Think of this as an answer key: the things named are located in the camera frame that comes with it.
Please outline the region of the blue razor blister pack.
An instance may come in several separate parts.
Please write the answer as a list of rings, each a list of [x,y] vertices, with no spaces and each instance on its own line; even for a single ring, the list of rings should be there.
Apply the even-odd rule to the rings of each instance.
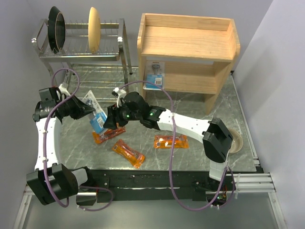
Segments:
[[[92,113],[89,114],[90,124],[93,127],[95,133],[99,135],[104,134],[107,131],[107,129],[103,127],[107,119],[107,114],[101,108],[92,90],[87,92],[87,94],[82,99],[82,102],[95,109]]]
[[[160,90],[158,87],[164,89],[165,84],[165,62],[147,61],[145,66],[144,80],[150,83],[144,83],[144,90]]]

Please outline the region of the wooden two-tier shelf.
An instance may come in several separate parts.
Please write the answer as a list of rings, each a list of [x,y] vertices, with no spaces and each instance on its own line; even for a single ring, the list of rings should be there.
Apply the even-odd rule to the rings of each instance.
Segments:
[[[148,59],[164,62],[167,91],[203,95],[209,114],[240,54],[233,19],[143,13],[137,51],[139,77]]]

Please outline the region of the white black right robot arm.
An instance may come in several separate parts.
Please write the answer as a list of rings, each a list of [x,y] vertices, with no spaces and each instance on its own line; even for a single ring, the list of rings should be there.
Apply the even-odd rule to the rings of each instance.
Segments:
[[[227,154],[233,135],[220,118],[202,120],[172,113],[169,109],[149,105],[138,92],[115,92],[117,102],[107,108],[104,128],[115,130],[129,121],[139,121],[149,129],[175,131],[203,144],[205,155],[210,159],[209,186],[219,190],[225,185],[223,177],[227,166]]]

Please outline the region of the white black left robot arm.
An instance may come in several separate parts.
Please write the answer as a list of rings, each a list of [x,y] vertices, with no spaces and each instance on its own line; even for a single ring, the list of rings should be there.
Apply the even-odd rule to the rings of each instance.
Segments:
[[[34,172],[26,175],[27,185],[43,205],[76,195],[81,188],[88,192],[95,180],[87,167],[69,170],[60,160],[62,121],[65,117],[81,119],[95,109],[70,95],[67,89],[50,87],[39,91],[33,120],[38,130],[38,156]]]

